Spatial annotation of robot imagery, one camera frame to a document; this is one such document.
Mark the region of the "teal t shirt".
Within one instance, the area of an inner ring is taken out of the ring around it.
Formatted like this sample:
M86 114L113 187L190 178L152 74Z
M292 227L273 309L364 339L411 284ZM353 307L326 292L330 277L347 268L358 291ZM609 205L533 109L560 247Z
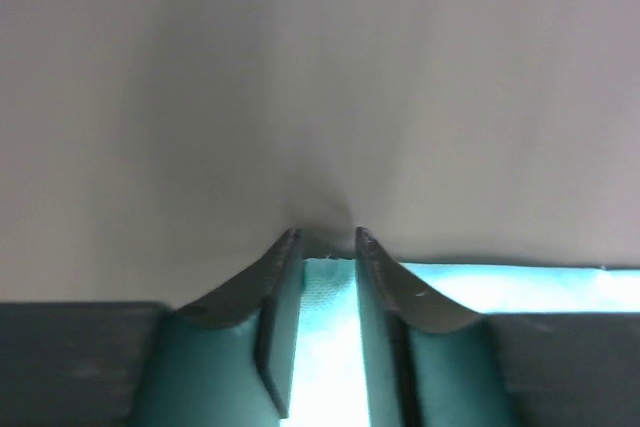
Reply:
M636 269L407 264L436 290L484 314L636 312ZM367 426L355 263L308 259L285 426Z

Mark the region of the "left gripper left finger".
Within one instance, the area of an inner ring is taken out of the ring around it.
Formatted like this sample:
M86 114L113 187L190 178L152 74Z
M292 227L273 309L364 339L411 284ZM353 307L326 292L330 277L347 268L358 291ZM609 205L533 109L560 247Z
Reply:
M287 417L303 238L178 309L158 302L1 307L5 426L276 426Z

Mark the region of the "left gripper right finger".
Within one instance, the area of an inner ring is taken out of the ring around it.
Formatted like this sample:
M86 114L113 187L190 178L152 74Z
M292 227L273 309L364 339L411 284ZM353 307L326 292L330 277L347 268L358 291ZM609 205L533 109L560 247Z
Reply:
M373 425L638 424L637 270L355 252Z

